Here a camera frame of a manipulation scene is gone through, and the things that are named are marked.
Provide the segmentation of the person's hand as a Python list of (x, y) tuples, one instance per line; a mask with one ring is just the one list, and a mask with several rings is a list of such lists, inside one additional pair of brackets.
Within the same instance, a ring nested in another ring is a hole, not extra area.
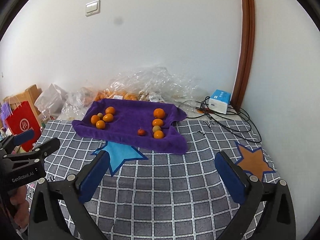
[(10, 202), (17, 208), (14, 217), (15, 223), (22, 229), (29, 223), (29, 202), (26, 200), (27, 187), (21, 186), (16, 190), (16, 193), (10, 197)]

